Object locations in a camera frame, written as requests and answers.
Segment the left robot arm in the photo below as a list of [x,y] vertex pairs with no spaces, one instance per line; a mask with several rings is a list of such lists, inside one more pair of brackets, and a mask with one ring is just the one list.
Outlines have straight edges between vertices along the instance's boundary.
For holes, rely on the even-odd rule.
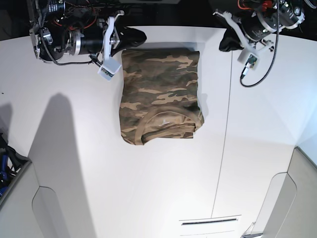
[[230,18],[253,47],[265,45],[268,35],[295,29],[305,20],[300,0],[239,0],[237,6],[240,11]]

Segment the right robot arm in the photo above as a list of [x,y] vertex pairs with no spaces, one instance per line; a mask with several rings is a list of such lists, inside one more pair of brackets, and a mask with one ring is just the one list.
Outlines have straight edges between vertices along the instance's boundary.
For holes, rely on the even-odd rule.
[[58,66],[65,54],[88,55],[87,64],[100,66],[108,18],[114,18],[110,56],[145,43],[146,34],[118,23],[128,10],[118,0],[29,0],[29,31],[35,57]]

